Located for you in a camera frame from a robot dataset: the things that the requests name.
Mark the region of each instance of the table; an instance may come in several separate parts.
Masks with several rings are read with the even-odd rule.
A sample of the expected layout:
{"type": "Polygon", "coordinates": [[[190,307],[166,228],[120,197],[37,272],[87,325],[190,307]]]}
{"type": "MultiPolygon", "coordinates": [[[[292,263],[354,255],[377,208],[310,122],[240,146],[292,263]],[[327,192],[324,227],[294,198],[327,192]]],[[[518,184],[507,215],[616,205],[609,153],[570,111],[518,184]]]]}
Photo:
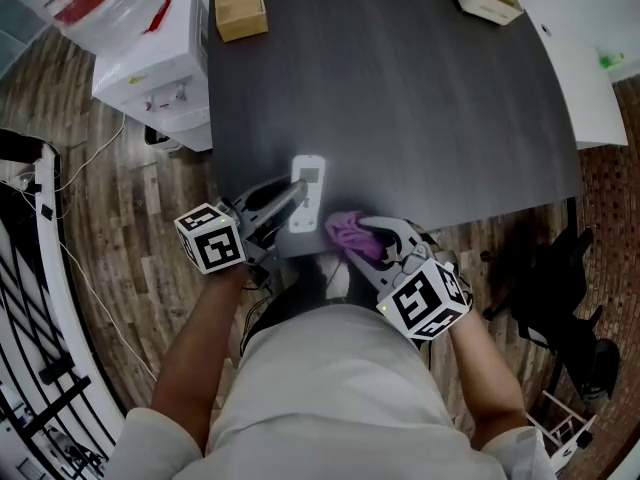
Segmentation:
{"type": "MultiPolygon", "coordinates": [[[[265,0],[269,32],[223,43],[209,24],[213,163],[221,194],[327,162],[322,212],[423,228],[575,196],[561,88],[529,17],[501,27],[456,0],[265,0]]],[[[284,256],[326,248],[281,231],[284,256]]]]}

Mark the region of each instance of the black chair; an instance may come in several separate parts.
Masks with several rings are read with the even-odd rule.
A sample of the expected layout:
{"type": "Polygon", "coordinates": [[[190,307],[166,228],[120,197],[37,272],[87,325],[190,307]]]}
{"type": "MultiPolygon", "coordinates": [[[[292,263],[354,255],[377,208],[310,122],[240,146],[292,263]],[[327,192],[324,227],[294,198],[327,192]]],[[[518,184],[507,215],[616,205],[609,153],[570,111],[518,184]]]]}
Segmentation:
{"type": "Polygon", "coordinates": [[[592,243],[590,229],[578,238],[571,228],[565,229],[539,252],[535,265],[516,281],[502,303],[483,313],[492,320],[510,307],[521,337],[557,353],[549,391],[555,389],[564,365],[584,402],[604,395],[611,398],[620,365],[616,344],[596,339],[593,332],[602,306],[588,320],[573,315],[587,293],[582,257],[592,243]]]}

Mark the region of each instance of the white cable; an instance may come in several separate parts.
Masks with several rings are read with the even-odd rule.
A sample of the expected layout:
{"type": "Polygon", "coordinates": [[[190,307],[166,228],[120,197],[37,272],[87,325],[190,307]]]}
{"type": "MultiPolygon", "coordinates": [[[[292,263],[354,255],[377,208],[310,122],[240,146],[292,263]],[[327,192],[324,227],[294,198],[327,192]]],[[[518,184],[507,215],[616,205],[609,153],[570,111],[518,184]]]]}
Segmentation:
{"type": "MultiPolygon", "coordinates": [[[[107,142],[105,142],[102,146],[100,146],[100,147],[96,150],[96,152],[91,156],[91,158],[89,158],[89,160],[87,160],[85,163],[83,163],[83,164],[80,166],[80,168],[76,171],[76,173],[75,173],[73,176],[71,176],[71,179],[70,179],[69,181],[67,181],[67,182],[66,182],[62,187],[60,187],[60,188],[58,188],[58,189],[55,189],[55,190],[53,191],[53,193],[54,193],[54,194],[55,194],[56,192],[60,192],[60,191],[64,190],[64,189],[65,189],[65,188],[67,188],[69,185],[71,185],[71,184],[75,181],[75,179],[78,177],[78,175],[80,174],[80,172],[82,171],[82,169],[84,169],[87,165],[89,165],[89,164],[90,164],[90,163],[91,163],[91,162],[92,162],[92,161],[93,161],[93,160],[94,160],[94,159],[95,159],[95,158],[96,158],[100,153],[102,153],[102,151],[104,151],[104,150],[109,146],[109,144],[111,144],[114,140],[116,140],[116,139],[120,136],[120,134],[122,133],[122,130],[124,130],[124,124],[125,124],[126,119],[127,119],[126,114],[122,114],[122,124],[120,125],[120,128],[119,128],[119,129],[118,129],[118,131],[114,134],[114,136],[113,136],[113,137],[111,137],[111,138],[110,138],[107,142]]],[[[53,148],[53,150],[56,152],[56,154],[57,154],[58,156],[60,156],[60,153],[58,153],[58,150],[57,150],[57,149],[55,149],[53,146],[51,146],[51,147],[52,147],[52,148],[53,148]]],[[[4,183],[4,184],[5,184],[5,185],[7,185],[8,187],[11,187],[11,188],[13,188],[13,189],[17,190],[18,192],[22,192],[22,193],[23,193],[23,194],[22,194],[22,195],[23,195],[23,197],[24,197],[24,194],[28,194],[28,195],[30,195],[30,196],[34,196],[34,195],[35,195],[35,194],[32,194],[32,193],[27,192],[27,191],[25,191],[25,190],[21,190],[21,189],[19,189],[19,188],[17,188],[17,187],[14,187],[13,185],[11,185],[10,183],[8,183],[8,182],[7,182],[7,181],[5,181],[5,180],[0,180],[0,183],[4,183]]]]}
{"type": "MultiPolygon", "coordinates": [[[[124,124],[125,124],[125,120],[126,120],[126,116],[123,114],[122,115],[122,124],[120,125],[120,129],[115,133],[115,135],[113,137],[111,137],[111,139],[109,139],[105,144],[103,144],[102,146],[100,146],[96,152],[93,154],[93,156],[91,158],[89,158],[89,160],[87,160],[84,164],[82,164],[80,166],[80,168],[76,171],[76,173],[71,177],[71,179],[65,183],[62,187],[60,187],[57,190],[54,190],[55,192],[60,192],[61,190],[64,190],[65,188],[67,188],[69,185],[71,185],[71,183],[73,183],[73,181],[78,177],[78,174],[80,174],[80,171],[82,171],[82,169],[84,169],[87,165],[89,165],[104,149],[106,149],[109,144],[111,144],[114,140],[116,140],[118,138],[118,136],[122,133],[122,130],[124,130],[124,124]]],[[[25,200],[25,202],[31,207],[31,209],[35,212],[38,213],[38,211],[35,209],[35,207],[29,202],[29,200],[27,199],[27,197],[25,196],[25,194],[28,194],[30,196],[33,196],[35,194],[31,194],[29,192],[26,192],[24,190],[21,190],[17,187],[14,187],[13,185],[11,185],[10,183],[4,181],[4,180],[0,180],[0,183],[4,183],[5,185],[7,185],[8,187],[11,187],[12,189],[20,192],[20,194],[22,195],[22,198],[25,200]]],[[[62,218],[64,217],[67,213],[69,213],[69,209],[67,209],[67,211],[64,213],[64,215],[62,215],[61,217],[58,218],[62,218]]],[[[151,368],[149,368],[149,366],[147,365],[147,363],[144,361],[144,359],[142,359],[138,353],[134,350],[134,348],[129,344],[129,342],[125,339],[124,335],[122,334],[122,331],[120,331],[120,328],[118,327],[118,325],[116,324],[115,320],[113,319],[113,316],[111,316],[111,313],[109,312],[109,310],[107,309],[107,306],[105,306],[104,302],[102,302],[102,299],[98,296],[98,294],[96,293],[96,291],[93,289],[93,287],[91,286],[91,282],[89,281],[89,278],[87,277],[87,275],[84,273],[84,270],[82,270],[82,267],[80,266],[80,262],[76,259],[76,257],[71,254],[71,251],[69,251],[69,249],[67,249],[67,247],[62,243],[60,243],[60,247],[62,247],[65,252],[69,255],[69,258],[71,258],[73,260],[73,262],[76,264],[76,267],[78,267],[78,270],[80,271],[80,273],[82,274],[82,277],[84,278],[85,283],[87,284],[87,288],[89,288],[89,291],[93,294],[93,296],[96,298],[96,300],[98,301],[98,303],[100,304],[100,306],[102,307],[102,309],[105,311],[105,313],[107,314],[107,316],[109,317],[109,320],[111,321],[111,323],[113,324],[113,327],[116,330],[116,333],[118,334],[118,337],[120,338],[120,340],[122,341],[122,343],[124,343],[124,345],[129,349],[129,351],[134,355],[134,357],[140,362],[140,364],[142,366],[144,366],[144,369],[149,373],[149,375],[151,375],[151,378],[154,381],[157,381],[158,379],[156,378],[156,376],[154,375],[154,373],[151,371],[151,368]]]]}
{"type": "Polygon", "coordinates": [[[89,165],[95,157],[97,157],[104,149],[107,148],[107,146],[109,146],[109,144],[111,144],[114,140],[118,138],[118,136],[122,133],[122,130],[124,130],[124,123],[126,119],[127,119],[126,114],[122,114],[122,124],[120,125],[120,129],[115,133],[115,135],[111,137],[107,142],[105,142],[102,146],[100,146],[98,149],[96,149],[96,152],[93,154],[93,156],[80,166],[80,168],[76,171],[76,173],[73,176],[71,176],[71,179],[67,181],[64,185],[62,185],[60,188],[54,190],[54,192],[60,192],[61,190],[64,190],[69,185],[71,185],[73,181],[78,177],[78,174],[80,174],[80,171],[82,171],[82,169],[84,169],[87,165],[89,165]]]}
{"type": "Polygon", "coordinates": [[[71,211],[71,203],[67,201],[67,204],[69,205],[69,207],[67,208],[67,211],[64,212],[62,215],[60,215],[60,217],[56,217],[56,219],[58,220],[64,219],[69,214],[69,212],[71,211]]]}
{"type": "Polygon", "coordinates": [[[60,247],[62,247],[66,253],[69,255],[69,258],[71,258],[73,260],[73,262],[76,264],[76,267],[78,267],[78,270],[80,271],[80,273],[82,274],[82,277],[84,277],[85,283],[87,283],[87,288],[89,288],[89,291],[93,294],[93,296],[96,298],[96,300],[100,303],[100,306],[102,306],[102,309],[105,311],[105,313],[107,314],[107,316],[109,317],[109,320],[111,320],[111,323],[113,324],[113,326],[116,329],[116,332],[118,333],[118,337],[120,338],[120,340],[122,341],[122,343],[125,344],[125,346],[131,351],[131,353],[135,356],[135,358],[140,362],[140,364],[142,366],[144,366],[144,369],[147,370],[147,372],[149,373],[149,375],[151,375],[151,378],[155,381],[157,381],[158,379],[156,378],[156,376],[154,375],[154,373],[151,371],[151,368],[149,368],[149,366],[147,365],[147,363],[144,362],[144,359],[142,359],[137,352],[133,349],[133,347],[131,345],[129,345],[129,342],[125,339],[125,337],[122,335],[122,332],[120,332],[120,329],[118,328],[118,325],[116,324],[115,320],[113,319],[113,317],[111,316],[111,313],[109,312],[109,310],[107,309],[107,306],[104,305],[104,302],[102,302],[102,299],[100,299],[100,297],[98,296],[98,294],[95,292],[95,290],[93,289],[93,287],[91,286],[91,283],[89,282],[89,278],[87,277],[87,275],[84,273],[84,270],[82,270],[82,267],[80,266],[80,262],[75,258],[75,256],[73,254],[71,254],[71,252],[69,251],[69,249],[67,249],[67,247],[60,242],[60,247]]]}

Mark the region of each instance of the white chair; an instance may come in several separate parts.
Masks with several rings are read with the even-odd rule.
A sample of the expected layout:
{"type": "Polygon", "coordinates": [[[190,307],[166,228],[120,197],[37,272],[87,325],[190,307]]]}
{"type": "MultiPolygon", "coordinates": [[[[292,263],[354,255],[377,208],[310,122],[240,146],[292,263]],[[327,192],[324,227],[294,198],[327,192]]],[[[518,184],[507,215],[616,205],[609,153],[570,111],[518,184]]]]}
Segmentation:
{"type": "Polygon", "coordinates": [[[586,448],[591,442],[592,435],[589,432],[589,429],[593,425],[596,417],[594,415],[587,421],[582,416],[569,409],[553,395],[550,395],[544,390],[542,391],[542,394],[569,414],[551,430],[547,430],[527,414],[529,422],[534,427],[540,429],[544,437],[549,441],[551,448],[555,448],[555,451],[549,455],[551,456],[553,471],[558,473],[567,465],[578,448],[586,448]]]}

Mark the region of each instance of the sleeve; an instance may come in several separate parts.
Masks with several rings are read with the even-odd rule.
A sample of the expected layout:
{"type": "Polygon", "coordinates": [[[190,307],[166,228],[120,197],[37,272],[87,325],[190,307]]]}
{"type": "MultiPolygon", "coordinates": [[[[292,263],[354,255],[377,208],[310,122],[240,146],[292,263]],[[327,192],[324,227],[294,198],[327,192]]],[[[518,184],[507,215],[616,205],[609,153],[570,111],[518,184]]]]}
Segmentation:
{"type": "Polygon", "coordinates": [[[202,459],[193,438],[151,409],[133,409],[109,459],[105,480],[169,480],[202,459]]]}
{"type": "Polygon", "coordinates": [[[552,480],[556,478],[542,433],[534,427],[514,428],[494,437],[482,453],[495,457],[509,480],[552,480]]]}

